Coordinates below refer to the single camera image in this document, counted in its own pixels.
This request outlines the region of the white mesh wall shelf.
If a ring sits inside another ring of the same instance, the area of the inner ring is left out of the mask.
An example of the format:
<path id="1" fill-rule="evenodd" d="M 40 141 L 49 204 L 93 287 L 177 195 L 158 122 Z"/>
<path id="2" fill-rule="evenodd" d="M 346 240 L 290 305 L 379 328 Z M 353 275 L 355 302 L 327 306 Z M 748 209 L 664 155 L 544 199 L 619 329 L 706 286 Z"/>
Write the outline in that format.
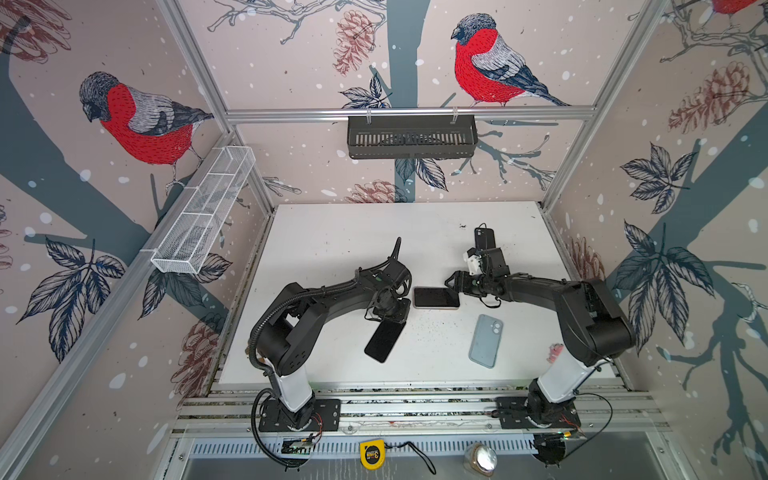
<path id="1" fill-rule="evenodd" d="M 151 258 L 160 272 L 200 273 L 254 162 L 253 151 L 246 146 L 226 146 L 218 151 Z"/>

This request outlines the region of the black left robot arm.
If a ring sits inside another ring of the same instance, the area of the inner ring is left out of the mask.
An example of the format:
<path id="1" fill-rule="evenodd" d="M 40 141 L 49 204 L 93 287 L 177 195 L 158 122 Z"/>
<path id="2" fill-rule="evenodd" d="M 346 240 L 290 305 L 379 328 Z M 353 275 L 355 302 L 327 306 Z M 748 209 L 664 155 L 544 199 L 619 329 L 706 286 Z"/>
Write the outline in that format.
<path id="1" fill-rule="evenodd" d="M 246 354 L 270 385 L 254 400 L 250 428 L 259 449 L 285 470 L 304 466 L 323 433 L 339 428 L 340 400 L 318 398 L 304 368 L 324 326 L 362 311 L 377 325 L 365 353 L 379 363 L 404 330 L 412 276 L 399 252 L 395 247 L 385 261 L 357 269 L 346 282 L 286 285 L 251 329 Z"/>

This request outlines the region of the light blue phone case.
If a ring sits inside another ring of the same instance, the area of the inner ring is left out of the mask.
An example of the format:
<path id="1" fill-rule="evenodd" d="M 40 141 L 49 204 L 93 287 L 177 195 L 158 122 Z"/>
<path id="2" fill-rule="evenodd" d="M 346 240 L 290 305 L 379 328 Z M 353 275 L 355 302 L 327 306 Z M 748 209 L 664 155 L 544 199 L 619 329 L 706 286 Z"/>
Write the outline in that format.
<path id="1" fill-rule="evenodd" d="M 501 320 L 485 314 L 480 315 L 468 352 L 469 360 L 485 368 L 493 369 L 503 329 L 504 324 Z"/>

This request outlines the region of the black screen phone purple case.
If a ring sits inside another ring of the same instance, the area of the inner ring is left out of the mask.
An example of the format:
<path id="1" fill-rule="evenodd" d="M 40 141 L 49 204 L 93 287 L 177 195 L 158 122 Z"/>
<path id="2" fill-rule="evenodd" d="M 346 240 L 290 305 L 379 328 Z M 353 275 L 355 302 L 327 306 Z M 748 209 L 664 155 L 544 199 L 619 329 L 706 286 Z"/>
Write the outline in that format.
<path id="1" fill-rule="evenodd" d="M 365 346 L 364 353 L 379 363 L 385 363 L 404 327 L 405 323 L 381 322 Z"/>

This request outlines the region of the horizontal aluminium rail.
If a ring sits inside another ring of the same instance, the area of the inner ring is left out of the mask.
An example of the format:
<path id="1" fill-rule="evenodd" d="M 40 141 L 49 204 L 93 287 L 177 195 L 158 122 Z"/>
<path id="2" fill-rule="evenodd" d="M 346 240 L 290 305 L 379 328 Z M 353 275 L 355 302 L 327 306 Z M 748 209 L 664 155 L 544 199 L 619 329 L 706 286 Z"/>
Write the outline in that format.
<path id="1" fill-rule="evenodd" d="M 472 115 L 476 120 L 579 120 L 592 119 L 592 106 L 440 107 L 389 109 L 277 109 L 230 110 L 225 119 L 231 125 L 259 123 L 311 123 L 345 121 L 351 117 L 403 117 Z"/>

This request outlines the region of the pink small object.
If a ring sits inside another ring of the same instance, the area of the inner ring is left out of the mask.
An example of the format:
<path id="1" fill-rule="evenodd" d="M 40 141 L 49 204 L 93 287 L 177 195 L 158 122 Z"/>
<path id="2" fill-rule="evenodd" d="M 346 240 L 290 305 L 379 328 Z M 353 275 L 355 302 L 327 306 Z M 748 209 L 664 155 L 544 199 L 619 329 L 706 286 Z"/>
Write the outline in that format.
<path id="1" fill-rule="evenodd" d="M 552 344 L 549 347 L 549 353 L 548 353 L 547 361 L 550 364 L 553 364 L 557 360 L 559 355 L 562 353 L 563 349 L 564 349 L 564 345 L 561 344 L 561 343 L 554 343 L 554 344 Z"/>

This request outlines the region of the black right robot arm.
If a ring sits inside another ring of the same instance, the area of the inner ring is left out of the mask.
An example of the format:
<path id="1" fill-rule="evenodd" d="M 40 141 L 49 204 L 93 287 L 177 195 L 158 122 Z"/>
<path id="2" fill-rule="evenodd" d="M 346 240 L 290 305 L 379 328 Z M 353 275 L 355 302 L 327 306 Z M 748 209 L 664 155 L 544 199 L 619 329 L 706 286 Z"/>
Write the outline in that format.
<path id="1" fill-rule="evenodd" d="M 513 273 L 499 248 L 472 248 L 464 259 L 468 269 L 454 272 L 444 282 L 453 292 L 531 304 L 557 314 L 564 348 L 528 387 L 527 417 L 534 425 L 548 427 L 559 420 L 598 367 L 636 346 L 637 336 L 603 280 Z"/>

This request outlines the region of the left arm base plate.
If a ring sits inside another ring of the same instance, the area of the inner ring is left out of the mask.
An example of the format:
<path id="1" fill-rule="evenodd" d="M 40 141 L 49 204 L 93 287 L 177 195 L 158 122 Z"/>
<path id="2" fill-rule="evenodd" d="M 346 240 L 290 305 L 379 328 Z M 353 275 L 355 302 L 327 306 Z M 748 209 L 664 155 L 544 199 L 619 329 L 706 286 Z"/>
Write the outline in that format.
<path id="1" fill-rule="evenodd" d="M 260 432 L 335 432 L 339 428 L 341 401 L 311 399 L 297 412 L 288 410 L 279 400 L 269 398 L 257 410 Z"/>

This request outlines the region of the yellow tape measure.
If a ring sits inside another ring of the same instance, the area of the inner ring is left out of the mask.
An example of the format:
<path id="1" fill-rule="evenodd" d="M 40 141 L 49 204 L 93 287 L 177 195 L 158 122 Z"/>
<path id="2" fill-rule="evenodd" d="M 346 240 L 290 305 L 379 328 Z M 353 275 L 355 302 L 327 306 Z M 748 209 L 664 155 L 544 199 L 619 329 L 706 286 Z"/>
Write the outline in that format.
<path id="1" fill-rule="evenodd" d="M 359 444 L 360 462 L 369 471 L 382 467 L 386 460 L 387 446 L 382 439 L 369 440 Z"/>

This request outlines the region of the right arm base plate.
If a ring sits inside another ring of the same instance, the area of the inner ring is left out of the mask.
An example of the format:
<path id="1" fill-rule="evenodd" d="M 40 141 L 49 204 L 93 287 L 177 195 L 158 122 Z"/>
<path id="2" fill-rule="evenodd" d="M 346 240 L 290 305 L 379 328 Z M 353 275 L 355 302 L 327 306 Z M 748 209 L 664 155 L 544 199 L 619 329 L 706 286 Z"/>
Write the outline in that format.
<path id="1" fill-rule="evenodd" d="M 521 396 L 498 397 L 491 417 L 498 419 L 503 429 L 581 428 L 581 420 L 572 400 L 553 404 L 538 397 L 533 400 Z"/>

